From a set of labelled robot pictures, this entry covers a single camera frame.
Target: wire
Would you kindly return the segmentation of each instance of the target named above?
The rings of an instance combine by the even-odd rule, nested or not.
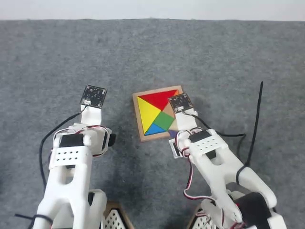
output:
[[[44,189],[47,186],[47,181],[46,181],[46,177],[43,171],[43,164],[42,164],[42,149],[43,149],[43,144],[44,142],[47,140],[47,138],[53,134],[58,128],[60,128],[62,125],[64,125],[65,123],[67,123],[68,121],[74,119],[75,117],[79,116],[85,109],[87,106],[84,107],[84,109],[82,109],[80,112],[70,116],[69,118],[65,119],[64,121],[62,121],[60,124],[58,124],[54,129],[52,129],[50,132],[47,133],[47,135],[42,139],[40,146],[39,146],[39,167],[40,167],[40,174],[41,174],[41,178],[42,178],[42,182],[43,182],[43,187]]]
[[[37,214],[37,215],[34,215],[33,217],[29,217],[29,216],[25,216],[25,215],[21,215],[21,214],[15,214],[15,216],[16,216],[16,217],[19,217],[19,218],[31,220],[31,223],[30,223],[30,225],[28,226],[28,229],[33,228],[34,222],[35,222],[35,219],[36,219],[36,218],[45,219],[45,220],[48,221],[51,225],[53,224],[53,220],[52,220],[50,217],[47,217],[47,216],[44,216],[44,215],[39,215],[39,214]]]
[[[186,193],[186,191],[188,191],[191,187],[191,183],[192,183],[192,179],[193,179],[193,165],[190,161],[190,158],[187,157],[189,163],[190,163],[190,173],[189,173],[189,178],[188,178],[188,181],[187,181],[187,185],[186,185],[186,188],[184,189],[183,191],[183,194],[186,198],[188,199],[191,199],[191,200],[198,200],[198,199],[209,199],[211,201],[213,201],[214,203],[216,202],[215,199],[213,199],[212,197],[209,197],[209,196],[190,196]]]
[[[258,100],[257,100],[257,107],[256,107],[256,118],[255,118],[254,131],[253,131],[252,142],[251,142],[251,145],[250,145],[248,158],[247,158],[245,164],[236,173],[236,183],[238,185],[239,185],[239,175],[240,175],[240,173],[244,170],[244,168],[249,167],[250,163],[251,163],[251,158],[252,158],[252,153],[253,153],[253,149],[254,149],[256,133],[257,133],[257,127],[258,127],[259,113],[260,113],[260,109],[261,109],[263,86],[264,86],[264,82],[261,81]]]
[[[61,129],[61,130],[57,131],[57,132],[53,135],[53,142],[54,142],[54,140],[55,140],[57,134],[59,134],[60,132],[63,132],[63,131],[67,131],[67,130],[73,130],[73,129],[71,129],[71,128],[65,128],[65,129]]]
[[[196,115],[194,115],[194,114],[188,114],[188,113],[186,113],[185,111],[182,111],[182,113],[183,113],[184,115],[189,115],[189,116],[194,117],[195,119],[197,119],[198,121],[200,121],[207,129],[211,129],[210,126],[209,126],[203,119],[201,119],[200,117],[198,117],[198,116],[196,116]],[[241,147],[241,145],[242,145],[243,140],[246,138],[247,134],[246,134],[246,133],[243,133],[243,134],[236,134],[236,135],[228,135],[228,134],[224,134],[224,133],[222,133],[222,132],[220,132],[220,131],[217,131],[217,130],[215,130],[215,132],[216,132],[217,134],[219,134],[220,136],[222,136],[222,137],[242,137],[242,138],[239,140],[239,142],[238,142],[237,150],[236,150],[237,158],[240,159],[240,147]]]
[[[87,130],[87,129],[94,129],[94,128],[102,128],[102,129],[104,129],[104,130],[106,131],[106,133],[107,133],[107,136],[109,136],[109,132],[108,132],[107,128],[104,127],[104,126],[101,126],[101,125],[89,125],[89,126],[86,126],[86,127],[84,127],[83,129],[77,131],[75,134],[79,134],[79,133],[81,133],[82,131],[85,131],[85,130]],[[101,152],[100,154],[94,154],[93,157],[102,156],[104,153],[106,153],[106,151]]]
[[[180,153],[182,153],[183,150],[186,150],[186,148],[184,148],[184,149],[182,149],[182,150],[179,148],[178,137],[179,137],[179,135],[180,135],[182,132],[188,132],[189,135],[192,135],[192,133],[191,133],[190,131],[188,131],[188,130],[179,130],[179,131],[178,131],[178,133],[177,133],[177,135],[176,135],[176,137],[175,137],[175,143],[176,143],[177,149],[179,150]]]

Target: white bracket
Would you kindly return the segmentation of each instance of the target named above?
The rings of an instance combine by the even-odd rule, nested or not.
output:
[[[81,114],[81,123],[88,125],[100,125],[102,123],[102,110],[100,108],[87,106]]]

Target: gray carpet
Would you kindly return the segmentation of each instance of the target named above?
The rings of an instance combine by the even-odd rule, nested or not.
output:
[[[167,139],[139,142],[131,94],[182,85],[212,127],[248,134],[245,158],[261,80],[252,168],[288,228],[305,228],[304,51],[305,22],[1,21],[0,228],[28,226],[13,215],[35,214],[42,198],[39,143],[92,84],[109,89],[103,123],[118,139],[94,161],[91,187],[119,201],[137,229],[184,229],[199,204],[183,197],[189,166]],[[238,139],[226,140],[235,152]],[[190,192],[209,194],[197,171]]]

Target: perforated plate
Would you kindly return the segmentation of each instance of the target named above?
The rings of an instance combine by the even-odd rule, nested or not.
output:
[[[206,216],[198,217],[192,227],[192,229],[216,229],[216,225],[213,225],[213,221],[210,220],[209,223],[207,223],[205,226],[204,224],[208,218]]]
[[[91,155],[86,146],[55,148],[53,165],[69,166],[85,164]]]
[[[228,145],[219,135],[212,135],[190,144],[191,151],[199,154],[206,154],[220,147],[228,147]]]
[[[105,220],[105,229],[125,229],[124,223],[117,210],[112,209]]]

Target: tangram piece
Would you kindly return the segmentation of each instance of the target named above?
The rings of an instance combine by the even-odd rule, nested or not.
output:
[[[173,86],[132,94],[141,141],[169,137],[169,130],[177,130],[168,98],[181,93],[181,86]]]

